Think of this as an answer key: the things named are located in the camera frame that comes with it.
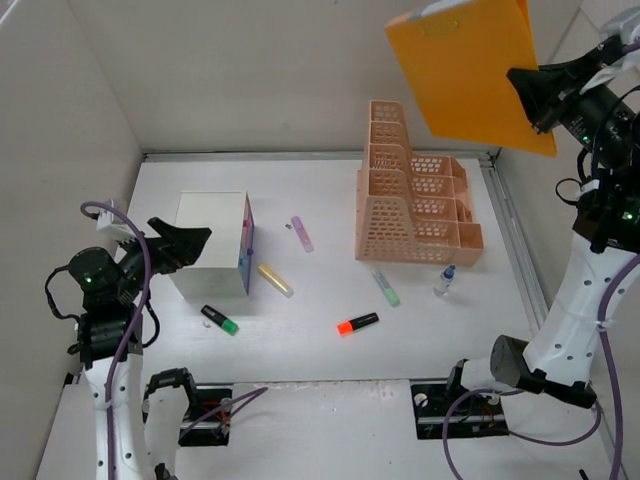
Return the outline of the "white mini drawer cabinet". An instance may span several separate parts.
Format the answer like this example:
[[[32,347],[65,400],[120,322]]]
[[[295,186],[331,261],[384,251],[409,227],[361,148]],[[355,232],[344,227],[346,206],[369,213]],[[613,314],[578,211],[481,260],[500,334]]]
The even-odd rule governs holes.
[[[187,300],[227,300],[246,294],[239,269],[246,191],[183,192],[174,225],[212,230],[200,258],[170,276]]]

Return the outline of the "black orange highlighter marker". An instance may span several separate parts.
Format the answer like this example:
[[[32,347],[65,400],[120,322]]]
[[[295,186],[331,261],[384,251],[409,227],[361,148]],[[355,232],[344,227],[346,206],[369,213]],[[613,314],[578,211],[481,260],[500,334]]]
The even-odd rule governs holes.
[[[377,313],[370,313],[362,315],[360,317],[345,321],[337,326],[337,331],[340,336],[350,335],[358,330],[369,327],[379,322],[379,316]]]

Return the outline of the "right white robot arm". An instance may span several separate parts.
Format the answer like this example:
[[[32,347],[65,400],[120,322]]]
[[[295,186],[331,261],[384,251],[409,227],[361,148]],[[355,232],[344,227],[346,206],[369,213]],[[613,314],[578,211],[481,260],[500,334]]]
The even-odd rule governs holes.
[[[547,394],[591,407],[589,385],[607,310],[639,273],[639,116],[608,82],[639,62],[639,43],[611,36],[582,57],[507,78],[538,134],[564,127],[581,145],[579,193],[569,264],[544,323],[529,340],[499,336],[489,358],[460,360],[442,388],[445,405],[464,412],[478,389]]]

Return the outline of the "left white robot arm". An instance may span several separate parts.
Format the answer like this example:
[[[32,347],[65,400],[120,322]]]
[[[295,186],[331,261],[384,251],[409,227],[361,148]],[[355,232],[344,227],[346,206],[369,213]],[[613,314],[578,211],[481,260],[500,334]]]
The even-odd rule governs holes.
[[[173,479],[183,420],[199,409],[200,395],[186,368],[142,382],[142,310],[150,280],[193,265],[212,232],[180,228],[157,217],[148,222],[154,238],[122,242],[120,261],[90,247],[62,266],[83,293],[76,317],[78,355],[91,389],[99,479]]]

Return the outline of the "orange folder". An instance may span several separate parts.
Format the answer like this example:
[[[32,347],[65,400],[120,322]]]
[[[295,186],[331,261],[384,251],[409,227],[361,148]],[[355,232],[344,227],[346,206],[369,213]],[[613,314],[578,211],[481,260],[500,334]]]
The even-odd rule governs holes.
[[[437,1],[390,20],[385,33],[432,135],[553,157],[507,78],[536,71],[525,1]]]

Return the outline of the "blue drawer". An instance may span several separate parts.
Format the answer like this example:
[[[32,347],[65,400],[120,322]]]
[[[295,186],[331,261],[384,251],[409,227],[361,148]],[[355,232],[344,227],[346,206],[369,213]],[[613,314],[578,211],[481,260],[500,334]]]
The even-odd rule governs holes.
[[[243,286],[246,294],[249,294],[250,291],[250,279],[251,279],[251,267],[252,267],[252,259],[254,255],[254,250],[252,250],[251,255],[248,255],[242,248],[242,238],[240,244],[240,255],[239,255],[239,269],[241,273],[241,278],[243,281]]]

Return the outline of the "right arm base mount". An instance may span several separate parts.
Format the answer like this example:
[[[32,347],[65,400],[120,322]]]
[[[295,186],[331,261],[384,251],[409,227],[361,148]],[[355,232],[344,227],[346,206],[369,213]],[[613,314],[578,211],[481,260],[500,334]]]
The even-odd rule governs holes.
[[[410,384],[418,440],[441,440],[444,418],[463,392],[451,393],[445,381]],[[448,423],[448,439],[507,436],[508,424],[502,404],[488,395],[475,394],[463,400]]]

